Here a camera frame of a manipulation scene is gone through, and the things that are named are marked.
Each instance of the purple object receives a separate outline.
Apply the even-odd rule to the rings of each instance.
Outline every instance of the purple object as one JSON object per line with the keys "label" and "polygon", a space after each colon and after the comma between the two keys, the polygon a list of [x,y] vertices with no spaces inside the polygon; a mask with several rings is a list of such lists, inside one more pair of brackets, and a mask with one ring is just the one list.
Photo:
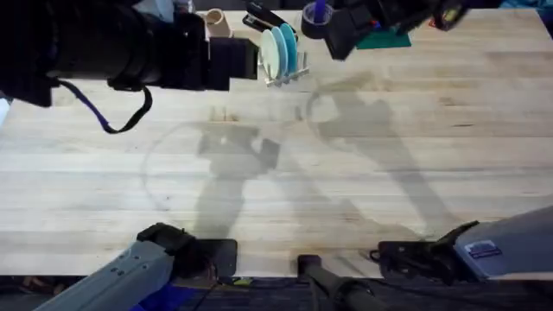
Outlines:
{"label": "purple object", "polygon": [[315,23],[321,23],[324,22],[325,18],[325,0],[316,0],[315,1],[315,11],[313,14],[313,22]]}

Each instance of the blue plate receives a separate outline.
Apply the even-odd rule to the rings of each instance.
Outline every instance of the blue plate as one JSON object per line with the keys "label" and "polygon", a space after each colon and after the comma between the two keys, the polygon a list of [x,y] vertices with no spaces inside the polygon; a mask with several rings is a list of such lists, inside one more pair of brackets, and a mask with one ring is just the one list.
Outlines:
{"label": "blue plate", "polygon": [[270,32],[275,37],[276,45],[278,46],[278,56],[280,58],[280,74],[282,77],[288,74],[288,51],[286,49],[286,42],[284,41],[283,33],[279,27],[273,27]]}
{"label": "blue plate", "polygon": [[280,31],[283,32],[286,50],[288,52],[288,72],[294,73],[297,70],[297,43],[294,31],[287,23],[280,25]]}

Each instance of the white plate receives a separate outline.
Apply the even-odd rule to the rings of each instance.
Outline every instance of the white plate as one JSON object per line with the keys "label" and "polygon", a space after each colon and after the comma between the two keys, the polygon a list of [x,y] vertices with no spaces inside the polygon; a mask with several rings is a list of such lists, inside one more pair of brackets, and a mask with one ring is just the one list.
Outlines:
{"label": "white plate", "polygon": [[287,23],[280,25],[280,31],[283,32],[286,50],[288,52],[288,73],[297,70],[297,43],[294,31]]}
{"label": "white plate", "polygon": [[261,56],[265,71],[271,79],[276,79],[280,72],[280,56],[275,37],[268,29],[261,34]]}
{"label": "white plate", "polygon": [[278,56],[280,57],[280,76],[284,76],[288,73],[288,49],[286,48],[286,41],[284,40],[283,32],[279,27],[273,27],[270,30],[275,37],[276,45],[278,46]]}

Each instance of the wood grain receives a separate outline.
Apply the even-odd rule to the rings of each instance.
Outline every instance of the wood grain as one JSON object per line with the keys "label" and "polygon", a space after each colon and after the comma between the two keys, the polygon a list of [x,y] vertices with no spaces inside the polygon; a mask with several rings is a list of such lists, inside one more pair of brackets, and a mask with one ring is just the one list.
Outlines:
{"label": "wood grain", "polygon": [[[298,12],[279,12],[299,28]],[[227,18],[237,36],[258,40]],[[553,41],[533,10],[474,10],[412,48],[331,61],[304,37],[311,74],[281,89],[152,89],[132,132],[106,135],[65,90],[14,103],[0,130],[0,274],[89,274],[162,221],[236,238],[242,276],[293,276],[317,253],[378,276],[359,251],[438,238],[474,219],[553,203]],[[120,126],[142,95],[77,81]]]}

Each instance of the sticker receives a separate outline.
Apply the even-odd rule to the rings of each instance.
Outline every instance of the sticker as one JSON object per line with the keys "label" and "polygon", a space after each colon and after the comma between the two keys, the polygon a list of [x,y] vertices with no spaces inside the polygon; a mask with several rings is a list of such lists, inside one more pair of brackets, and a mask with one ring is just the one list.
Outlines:
{"label": "sticker", "polygon": [[478,241],[465,245],[465,251],[474,259],[492,257],[503,254],[490,240]]}

